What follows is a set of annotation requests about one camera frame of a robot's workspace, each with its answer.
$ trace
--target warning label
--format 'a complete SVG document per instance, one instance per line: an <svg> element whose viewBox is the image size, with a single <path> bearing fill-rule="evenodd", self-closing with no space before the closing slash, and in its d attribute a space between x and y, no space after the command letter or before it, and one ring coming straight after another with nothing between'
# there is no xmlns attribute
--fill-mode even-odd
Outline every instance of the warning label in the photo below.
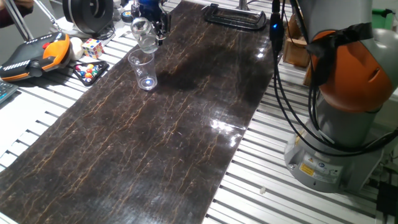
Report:
<svg viewBox="0 0 398 224"><path fill-rule="evenodd" d="M304 155L303 161L300 165L300 170L312 176L313 178L328 182L336 183L340 176L343 166L334 166L323 162L308 153Z"/></svg>

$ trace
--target cardboard box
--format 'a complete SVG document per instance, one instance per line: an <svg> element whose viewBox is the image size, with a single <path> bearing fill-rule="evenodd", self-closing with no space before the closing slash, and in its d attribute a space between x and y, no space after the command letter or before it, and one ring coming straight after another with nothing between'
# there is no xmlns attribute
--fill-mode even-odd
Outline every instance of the cardboard box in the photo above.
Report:
<svg viewBox="0 0 398 224"><path fill-rule="evenodd" d="M284 62L306 68L310 63L310 56L305 49L307 43L301 35L294 15L290 18L289 30L291 38L289 37L289 31L286 29L283 60Z"/></svg>

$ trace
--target black and orange device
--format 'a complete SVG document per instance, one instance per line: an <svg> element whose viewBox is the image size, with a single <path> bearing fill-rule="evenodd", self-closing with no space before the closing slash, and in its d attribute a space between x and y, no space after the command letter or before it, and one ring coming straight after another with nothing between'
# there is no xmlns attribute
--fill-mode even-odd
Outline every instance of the black and orange device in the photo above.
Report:
<svg viewBox="0 0 398 224"><path fill-rule="evenodd" d="M0 78L5 82L14 82L63 68L69 63L70 51L69 36L61 32L27 41L18 46L10 59L0 66Z"/></svg>

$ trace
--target dark marble tabletop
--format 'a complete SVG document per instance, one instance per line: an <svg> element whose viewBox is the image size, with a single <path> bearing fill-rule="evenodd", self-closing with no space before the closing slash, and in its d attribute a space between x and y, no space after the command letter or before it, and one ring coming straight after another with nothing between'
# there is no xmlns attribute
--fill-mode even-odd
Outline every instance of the dark marble tabletop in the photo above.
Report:
<svg viewBox="0 0 398 224"><path fill-rule="evenodd" d="M182 2L140 90L125 58L0 173L18 223L201 223L272 75L267 30Z"/></svg>

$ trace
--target toy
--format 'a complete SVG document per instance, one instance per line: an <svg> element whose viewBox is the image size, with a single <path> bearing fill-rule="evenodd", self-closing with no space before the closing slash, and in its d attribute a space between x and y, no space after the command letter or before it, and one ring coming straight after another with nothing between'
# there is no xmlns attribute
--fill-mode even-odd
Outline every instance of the toy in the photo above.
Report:
<svg viewBox="0 0 398 224"><path fill-rule="evenodd" d="M87 57L92 57L94 59L97 59L104 53L101 41L95 39L88 39L83 44L83 50Z"/></svg>

